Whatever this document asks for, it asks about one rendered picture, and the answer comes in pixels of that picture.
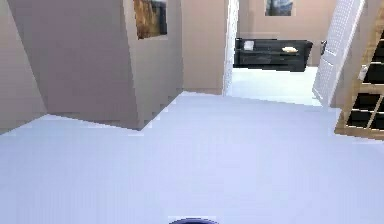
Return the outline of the black low cabinet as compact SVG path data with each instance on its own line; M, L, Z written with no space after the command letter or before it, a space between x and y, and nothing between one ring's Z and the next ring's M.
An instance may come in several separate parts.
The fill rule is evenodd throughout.
M244 49L245 41L253 41L252 51ZM297 53L286 53L283 47L292 46ZM313 43L308 40L235 39L234 68L304 72Z

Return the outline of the dark blue round object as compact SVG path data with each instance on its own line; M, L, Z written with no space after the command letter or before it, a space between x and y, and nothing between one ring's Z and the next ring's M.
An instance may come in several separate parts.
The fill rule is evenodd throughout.
M216 221L205 218L183 218L170 222L169 224L219 224Z

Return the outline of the white room door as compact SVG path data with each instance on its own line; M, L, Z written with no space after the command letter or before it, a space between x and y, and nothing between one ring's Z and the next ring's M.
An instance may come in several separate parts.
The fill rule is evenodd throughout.
M312 92L323 107L330 107L347 59L365 0L337 0L320 57Z

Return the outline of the wooden shelf unit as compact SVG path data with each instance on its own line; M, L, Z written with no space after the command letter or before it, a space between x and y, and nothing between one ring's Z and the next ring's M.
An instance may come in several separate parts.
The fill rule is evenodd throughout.
M335 134L384 141L384 8L375 18L375 27L352 82Z

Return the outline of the brown framed wall picture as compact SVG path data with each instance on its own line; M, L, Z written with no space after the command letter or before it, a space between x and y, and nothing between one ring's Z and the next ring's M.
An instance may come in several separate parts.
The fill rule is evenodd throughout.
M166 0L133 0L138 39L167 34Z

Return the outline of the dark blue framed wall picture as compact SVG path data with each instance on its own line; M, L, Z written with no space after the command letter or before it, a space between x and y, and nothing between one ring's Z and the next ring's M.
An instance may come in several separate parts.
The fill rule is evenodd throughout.
M291 16L293 0L266 0L266 16Z

